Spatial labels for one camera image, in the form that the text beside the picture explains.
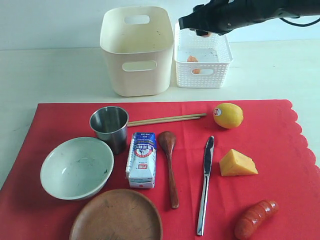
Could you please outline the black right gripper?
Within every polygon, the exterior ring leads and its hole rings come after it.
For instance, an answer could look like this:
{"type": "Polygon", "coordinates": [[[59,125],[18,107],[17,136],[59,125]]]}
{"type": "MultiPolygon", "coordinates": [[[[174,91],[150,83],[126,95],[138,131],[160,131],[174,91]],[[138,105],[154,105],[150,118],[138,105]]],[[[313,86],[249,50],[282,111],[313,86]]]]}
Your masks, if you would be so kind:
{"type": "Polygon", "coordinates": [[[211,0],[196,5],[192,11],[194,13],[178,19],[179,27],[193,29],[200,37],[206,33],[224,35],[253,24],[249,0],[211,0]]]}

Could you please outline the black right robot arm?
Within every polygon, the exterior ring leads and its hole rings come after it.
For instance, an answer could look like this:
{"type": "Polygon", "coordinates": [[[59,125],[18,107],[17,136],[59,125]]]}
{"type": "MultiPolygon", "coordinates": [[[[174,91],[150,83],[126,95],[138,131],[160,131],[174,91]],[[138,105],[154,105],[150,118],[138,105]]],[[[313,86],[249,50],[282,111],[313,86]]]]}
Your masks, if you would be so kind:
{"type": "Polygon", "coordinates": [[[272,19],[318,16],[318,0],[211,0],[178,19],[179,28],[225,35],[272,19]]]}

